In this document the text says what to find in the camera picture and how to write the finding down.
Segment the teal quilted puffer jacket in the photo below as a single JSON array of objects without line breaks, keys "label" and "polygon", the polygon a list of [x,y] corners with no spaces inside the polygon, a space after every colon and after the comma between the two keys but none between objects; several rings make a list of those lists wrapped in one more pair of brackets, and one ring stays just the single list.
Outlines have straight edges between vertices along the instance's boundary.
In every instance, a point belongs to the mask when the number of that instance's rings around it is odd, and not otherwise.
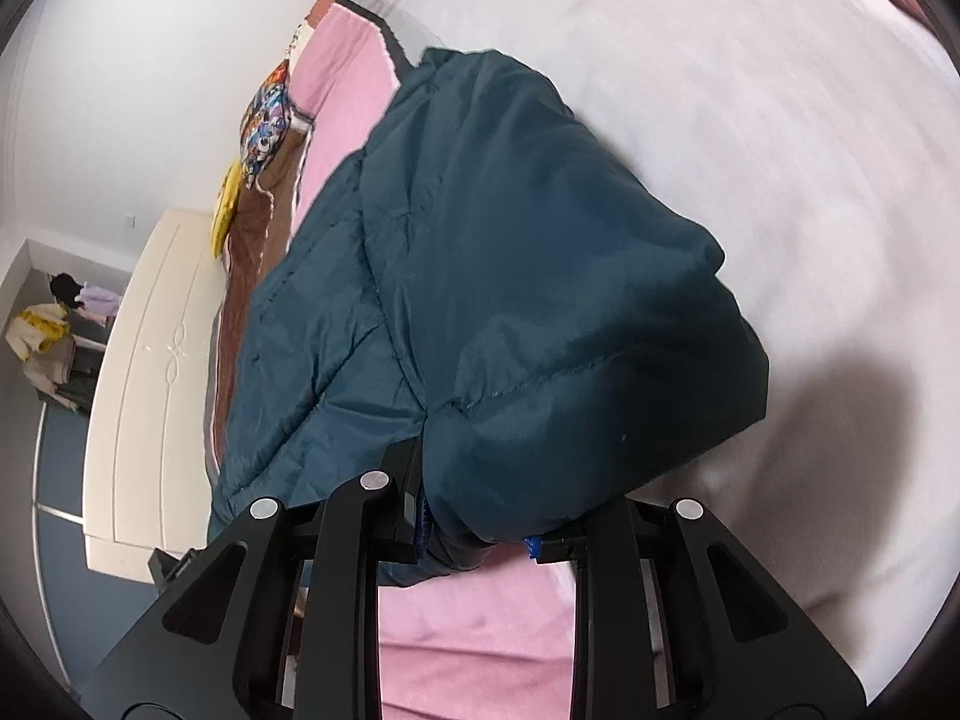
[{"label": "teal quilted puffer jacket", "polygon": [[408,587],[718,447],[770,377],[723,260],[544,75],[427,50],[252,294],[210,532],[420,439],[427,549],[379,571]]}]

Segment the clothes hanging on rack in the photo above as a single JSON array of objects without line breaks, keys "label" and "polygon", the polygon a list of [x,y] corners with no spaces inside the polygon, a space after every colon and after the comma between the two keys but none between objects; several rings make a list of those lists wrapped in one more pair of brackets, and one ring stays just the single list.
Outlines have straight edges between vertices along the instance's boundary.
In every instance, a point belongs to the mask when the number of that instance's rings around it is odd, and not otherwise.
[{"label": "clothes hanging on rack", "polygon": [[28,305],[11,317],[5,330],[8,348],[34,390],[65,410],[87,415],[93,406],[106,342],[76,333],[71,322],[109,332],[122,296],[112,289],[76,281],[68,273],[49,280],[52,301]]}]

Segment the white bed headboard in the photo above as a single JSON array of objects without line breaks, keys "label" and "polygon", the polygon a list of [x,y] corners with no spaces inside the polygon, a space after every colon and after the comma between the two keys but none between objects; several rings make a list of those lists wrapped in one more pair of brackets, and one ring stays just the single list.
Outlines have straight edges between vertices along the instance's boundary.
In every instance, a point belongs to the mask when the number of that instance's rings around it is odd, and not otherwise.
[{"label": "white bed headboard", "polygon": [[151,232],[110,330],[83,466],[86,565],[148,583],[151,553],[206,541],[210,349],[223,266],[210,218],[169,210]]}]

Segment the yellow cloth on bed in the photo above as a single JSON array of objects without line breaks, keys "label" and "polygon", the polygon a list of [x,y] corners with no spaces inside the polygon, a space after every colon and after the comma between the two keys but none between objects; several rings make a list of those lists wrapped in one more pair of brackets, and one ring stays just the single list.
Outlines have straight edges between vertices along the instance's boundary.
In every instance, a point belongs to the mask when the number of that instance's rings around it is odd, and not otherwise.
[{"label": "yellow cloth on bed", "polygon": [[240,160],[234,160],[224,174],[218,190],[217,206],[215,206],[212,227],[210,227],[210,254],[213,259],[219,259],[223,255],[224,241],[236,215],[241,182],[242,164]]}]

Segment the colourful patterned pillow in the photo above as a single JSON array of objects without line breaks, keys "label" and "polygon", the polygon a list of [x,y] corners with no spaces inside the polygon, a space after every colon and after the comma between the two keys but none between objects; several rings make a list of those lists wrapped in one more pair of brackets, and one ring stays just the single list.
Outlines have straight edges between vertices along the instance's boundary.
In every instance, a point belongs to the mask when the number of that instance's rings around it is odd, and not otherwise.
[{"label": "colourful patterned pillow", "polygon": [[260,83],[239,126],[241,176],[247,187],[277,153],[290,122],[290,60],[283,59]]}]

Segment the striped patchwork bed blanket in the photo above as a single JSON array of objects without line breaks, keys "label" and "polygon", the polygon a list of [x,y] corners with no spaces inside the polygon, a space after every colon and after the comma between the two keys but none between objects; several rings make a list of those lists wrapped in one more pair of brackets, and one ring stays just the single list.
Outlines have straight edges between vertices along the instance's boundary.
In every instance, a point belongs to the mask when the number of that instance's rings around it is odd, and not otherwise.
[{"label": "striped patchwork bed blanket", "polygon": [[958,569],[958,78],[885,0],[358,0],[412,57],[252,294],[210,527],[423,444],[434,587],[693,494],[879,695]]}]

